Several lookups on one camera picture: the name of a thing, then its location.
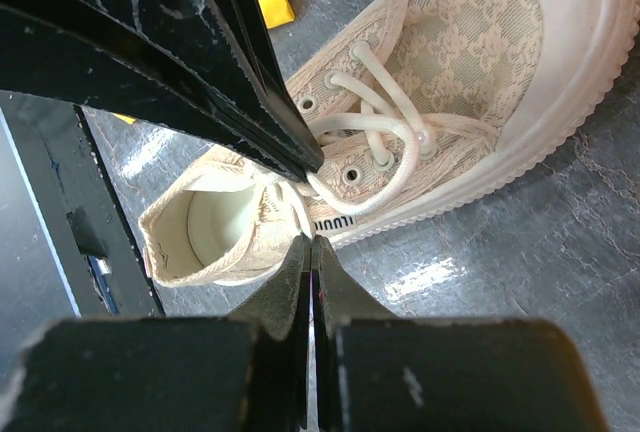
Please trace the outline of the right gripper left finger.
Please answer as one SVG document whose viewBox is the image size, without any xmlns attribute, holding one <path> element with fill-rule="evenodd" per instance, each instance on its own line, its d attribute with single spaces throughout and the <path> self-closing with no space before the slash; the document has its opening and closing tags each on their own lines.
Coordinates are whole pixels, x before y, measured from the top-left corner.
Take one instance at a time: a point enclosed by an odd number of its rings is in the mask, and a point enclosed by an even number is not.
<svg viewBox="0 0 640 432">
<path fill-rule="evenodd" d="M 244 431 L 307 427 L 310 265 L 311 240 L 300 235 L 276 272 L 230 314 L 255 327 Z"/>
</svg>

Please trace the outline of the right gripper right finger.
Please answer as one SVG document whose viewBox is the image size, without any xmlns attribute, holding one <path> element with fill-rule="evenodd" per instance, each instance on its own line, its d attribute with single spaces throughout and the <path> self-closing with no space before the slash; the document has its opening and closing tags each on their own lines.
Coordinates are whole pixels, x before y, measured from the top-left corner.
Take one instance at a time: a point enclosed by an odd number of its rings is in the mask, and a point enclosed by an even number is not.
<svg viewBox="0 0 640 432">
<path fill-rule="evenodd" d="M 322 236 L 311 246 L 311 284 L 320 428 L 392 430 L 398 318 L 344 270 Z"/>
</svg>

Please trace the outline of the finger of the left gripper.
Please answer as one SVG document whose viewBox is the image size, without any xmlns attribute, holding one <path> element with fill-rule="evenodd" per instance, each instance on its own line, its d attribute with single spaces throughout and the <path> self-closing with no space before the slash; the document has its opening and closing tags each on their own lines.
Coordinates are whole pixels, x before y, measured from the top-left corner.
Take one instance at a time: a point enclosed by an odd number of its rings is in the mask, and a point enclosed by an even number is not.
<svg viewBox="0 0 640 432">
<path fill-rule="evenodd" d="M 205 0 L 1 0 L 1 87 L 256 150 L 217 108 Z"/>
<path fill-rule="evenodd" d="M 316 172 L 324 154 L 286 90 L 258 0 L 205 0 L 221 35 L 222 70 L 207 83 L 229 127 L 277 172 Z"/>
</svg>

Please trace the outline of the beige lace sneaker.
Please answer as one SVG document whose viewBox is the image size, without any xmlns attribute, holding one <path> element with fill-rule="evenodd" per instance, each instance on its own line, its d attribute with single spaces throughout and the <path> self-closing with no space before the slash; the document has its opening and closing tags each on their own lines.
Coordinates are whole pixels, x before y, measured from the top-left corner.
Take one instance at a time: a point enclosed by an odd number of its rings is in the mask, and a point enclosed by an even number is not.
<svg viewBox="0 0 640 432">
<path fill-rule="evenodd" d="M 419 162 L 387 205 L 361 216 L 335 211 L 307 179 L 294 183 L 214 146 L 140 217 L 148 275 L 167 287 L 256 281 L 283 261 L 293 230 L 269 174 L 303 195 L 316 233 L 333 246 L 357 242 L 470 203 L 551 154 L 611 89 L 638 32 L 639 0 L 375 0 L 287 83 L 308 126 L 360 113 L 361 99 L 331 85 L 340 71 L 379 94 L 404 117 L 365 66 L 349 55 L 366 41 L 425 122 L 430 114 L 481 120 L 497 138 L 436 128 L 436 155 Z M 380 132 L 379 167 L 364 131 L 319 136 L 314 172 L 342 200 L 361 203 L 395 175 L 404 151 Z"/>
</svg>

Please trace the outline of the white shoelace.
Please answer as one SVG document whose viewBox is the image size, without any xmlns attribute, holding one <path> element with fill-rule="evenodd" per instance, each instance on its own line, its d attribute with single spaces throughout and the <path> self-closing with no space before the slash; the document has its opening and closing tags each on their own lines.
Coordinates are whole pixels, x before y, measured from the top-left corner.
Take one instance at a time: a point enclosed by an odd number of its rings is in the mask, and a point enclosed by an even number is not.
<svg viewBox="0 0 640 432">
<path fill-rule="evenodd" d="M 372 52 L 368 42 L 354 43 L 350 47 L 349 55 L 354 60 L 361 62 L 382 86 L 401 112 L 404 121 L 394 116 L 391 106 L 373 89 L 353 76 L 336 71 L 327 78 L 327 82 L 345 88 L 360 97 L 361 112 L 340 113 L 317 119 L 309 126 L 313 136 L 342 129 L 364 131 L 374 155 L 374 161 L 383 168 L 391 166 L 378 160 L 383 158 L 382 149 L 384 148 L 380 132 L 390 133 L 401 139 L 404 142 L 404 151 L 400 165 L 387 185 L 376 195 L 361 203 L 342 200 L 334 195 L 329 186 L 317 174 L 307 172 L 306 178 L 313 191 L 335 211 L 351 216 L 367 215 L 387 205 L 399 195 L 409 181 L 419 159 L 429 160 L 436 155 L 438 147 L 437 133 L 434 127 L 443 128 L 449 134 L 463 137 L 481 137 L 483 139 L 498 137 L 499 132 L 496 127 L 481 120 L 460 115 L 430 114 L 429 118 L 437 119 L 436 126 L 431 125 L 428 121 L 425 122 L 408 95 Z M 272 182 L 267 182 L 265 178 L 265 184 L 269 183 L 269 187 L 274 192 L 278 190 L 276 194 L 280 205 L 285 210 L 288 208 L 292 214 L 293 230 L 308 238 L 313 238 L 316 228 L 301 192 L 284 179 L 276 180 L 273 178 L 275 174 L 269 175 L 272 176 L 269 178 Z"/>
</svg>

